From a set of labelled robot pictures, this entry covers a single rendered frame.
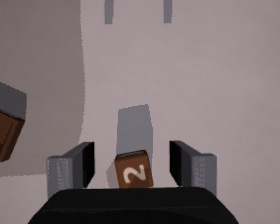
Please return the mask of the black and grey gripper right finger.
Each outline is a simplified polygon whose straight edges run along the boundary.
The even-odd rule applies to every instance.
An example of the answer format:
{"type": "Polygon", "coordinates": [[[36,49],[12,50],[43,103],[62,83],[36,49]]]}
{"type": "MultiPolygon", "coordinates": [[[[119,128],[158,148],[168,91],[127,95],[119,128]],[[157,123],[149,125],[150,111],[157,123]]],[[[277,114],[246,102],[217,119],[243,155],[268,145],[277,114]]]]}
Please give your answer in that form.
{"type": "Polygon", "coordinates": [[[200,153],[181,140],[169,141],[170,174],[178,187],[202,187],[217,198],[217,156],[200,153]]]}

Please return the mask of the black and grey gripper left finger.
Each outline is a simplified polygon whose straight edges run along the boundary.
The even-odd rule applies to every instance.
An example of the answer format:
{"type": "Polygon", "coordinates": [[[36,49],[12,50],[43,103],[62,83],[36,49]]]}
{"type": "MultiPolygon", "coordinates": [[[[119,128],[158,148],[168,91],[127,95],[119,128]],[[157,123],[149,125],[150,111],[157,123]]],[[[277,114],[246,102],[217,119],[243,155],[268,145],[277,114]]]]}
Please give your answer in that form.
{"type": "Polygon", "coordinates": [[[58,191],[87,188],[95,174],[94,142],[82,142],[62,156],[46,159],[48,200],[58,191]]]}

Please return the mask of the brown wooden tray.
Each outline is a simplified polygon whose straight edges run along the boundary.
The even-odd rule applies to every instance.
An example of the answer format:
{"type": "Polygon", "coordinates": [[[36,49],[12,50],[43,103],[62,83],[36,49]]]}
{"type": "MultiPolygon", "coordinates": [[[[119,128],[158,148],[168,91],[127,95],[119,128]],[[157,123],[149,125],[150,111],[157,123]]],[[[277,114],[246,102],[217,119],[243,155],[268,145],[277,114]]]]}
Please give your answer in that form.
{"type": "Polygon", "coordinates": [[[0,109],[0,162],[10,159],[25,121],[0,109]]]}

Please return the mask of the brown number cube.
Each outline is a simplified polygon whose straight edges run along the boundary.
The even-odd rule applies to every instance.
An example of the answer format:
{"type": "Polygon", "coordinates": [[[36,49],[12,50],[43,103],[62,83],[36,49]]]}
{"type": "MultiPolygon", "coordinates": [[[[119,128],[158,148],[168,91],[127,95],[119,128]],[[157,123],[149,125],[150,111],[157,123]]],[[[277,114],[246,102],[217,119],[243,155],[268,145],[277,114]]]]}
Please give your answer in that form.
{"type": "Polygon", "coordinates": [[[119,188],[150,188],[154,186],[149,156],[145,149],[117,154],[114,163],[119,188]]]}

